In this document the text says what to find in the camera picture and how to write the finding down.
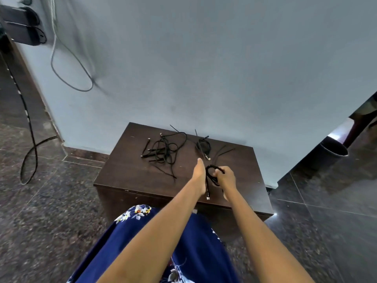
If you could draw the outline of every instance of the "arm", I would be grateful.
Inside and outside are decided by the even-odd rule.
[[[236,178],[229,167],[225,174],[215,171],[224,197],[233,209],[247,251],[261,283],[314,282],[301,264],[275,234],[254,213],[236,188]]]
[[[191,180],[135,235],[97,283],[159,282],[196,202],[204,193],[205,167],[198,159]]]

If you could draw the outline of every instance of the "dark brown table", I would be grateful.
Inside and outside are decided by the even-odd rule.
[[[197,158],[200,157],[200,152],[195,148],[195,142],[199,138],[197,136],[188,135],[191,141],[187,141],[178,151],[177,161],[173,166],[176,180],[148,164],[151,158],[140,157],[148,138],[151,138],[151,146],[160,138],[160,133],[168,135],[174,132],[136,123],[128,124],[94,181],[109,219],[114,220],[136,204],[162,208],[191,178]],[[182,134],[169,138],[169,142],[177,144],[183,141]],[[210,138],[208,141],[212,147],[210,156],[214,155],[224,144],[227,144],[224,151],[235,148],[220,156],[216,165],[231,167],[237,178],[237,188],[245,200],[262,220],[269,218],[273,210],[253,148]],[[211,161],[204,161],[205,166],[211,163]],[[168,165],[158,165],[164,171],[170,172]],[[209,190],[210,200],[207,200],[205,195],[202,196],[196,206],[198,211],[204,213],[212,223],[224,225],[229,219],[234,221],[231,207],[224,199],[222,190],[213,186],[211,181]],[[231,226],[235,225],[227,223],[224,228],[231,229]]]

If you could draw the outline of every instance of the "black trash bin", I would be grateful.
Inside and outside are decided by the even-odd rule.
[[[347,148],[342,143],[327,136],[302,160],[302,163],[313,170],[319,170],[329,167],[347,156]]]

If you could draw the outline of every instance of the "granite floor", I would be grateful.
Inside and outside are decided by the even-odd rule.
[[[55,135],[22,67],[12,54],[6,60],[37,141]],[[54,140],[38,149],[38,171],[24,186],[19,169],[30,147],[21,100],[0,62],[0,283],[65,282],[109,225],[92,186],[103,162],[67,156]],[[377,282],[377,126],[331,168],[295,167],[270,198],[276,214],[266,224],[316,282]],[[258,282],[242,238],[225,247],[241,282]]]

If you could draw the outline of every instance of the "white cable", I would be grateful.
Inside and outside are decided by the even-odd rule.
[[[62,82],[64,82],[66,85],[68,85],[69,87],[71,87],[71,88],[73,88],[75,90],[82,91],[82,92],[87,92],[87,91],[92,90],[92,88],[94,86],[94,81],[93,81],[92,77],[90,76],[90,74],[88,73],[88,71],[86,70],[86,68],[84,67],[84,65],[81,63],[81,61],[78,59],[78,57],[61,41],[61,39],[59,38],[59,36],[57,34],[57,27],[56,27],[57,17],[56,17],[55,0],[51,0],[51,20],[52,20],[52,30],[54,32],[54,44],[52,46],[51,62],[50,62],[52,71],[56,74],[57,77],[59,77],[59,79]],[[57,40],[59,40],[60,43],[75,57],[75,59],[78,61],[78,63],[80,63],[80,66],[82,67],[82,69],[85,71],[86,75],[91,80],[92,85],[91,85],[91,87],[89,89],[79,89],[77,87],[74,87],[74,86],[70,85],[63,78],[61,78],[61,76],[56,72],[56,70],[54,68],[53,62],[54,62],[54,55],[55,55],[55,51],[56,51],[56,41]]]

